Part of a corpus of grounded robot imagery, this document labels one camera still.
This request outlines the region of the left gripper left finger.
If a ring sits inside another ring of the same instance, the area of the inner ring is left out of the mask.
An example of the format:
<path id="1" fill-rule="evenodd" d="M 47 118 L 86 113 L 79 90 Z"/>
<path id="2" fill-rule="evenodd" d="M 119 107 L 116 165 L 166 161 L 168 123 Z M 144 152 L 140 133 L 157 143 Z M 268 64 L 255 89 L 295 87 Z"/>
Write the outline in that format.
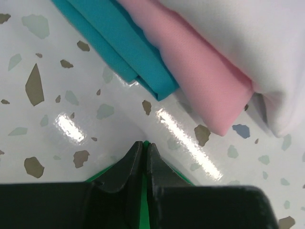
<path id="1" fill-rule="evenodd" d="M 137 229 L 143 143 L 92 181 L 2 184 L 3 229 Z"/>

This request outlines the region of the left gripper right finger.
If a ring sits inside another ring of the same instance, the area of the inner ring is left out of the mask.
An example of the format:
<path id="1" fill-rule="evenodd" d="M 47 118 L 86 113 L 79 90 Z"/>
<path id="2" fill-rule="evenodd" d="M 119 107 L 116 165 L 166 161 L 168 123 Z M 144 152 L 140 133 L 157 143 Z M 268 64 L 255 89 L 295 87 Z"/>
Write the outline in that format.
<path id="1" fill-rule="evenodd" d="M 269 199 L 254 186 L 194 186 L 147 148 L 147 201 L 152 229 L 277 229 Z"/>

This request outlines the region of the green t shirt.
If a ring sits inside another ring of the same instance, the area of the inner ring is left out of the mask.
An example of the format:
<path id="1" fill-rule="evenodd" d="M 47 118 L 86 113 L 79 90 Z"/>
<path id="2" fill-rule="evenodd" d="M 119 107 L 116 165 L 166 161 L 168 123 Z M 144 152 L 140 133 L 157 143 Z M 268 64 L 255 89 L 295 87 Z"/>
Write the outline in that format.
<path id="1" fill-rule="evenodd" d="M 162 209 L 173 209 L 176 215 L 195 190 L 162 160 L 154 144 L 142 141 L 85 184 L 86 229 L 156 229 Z"/>

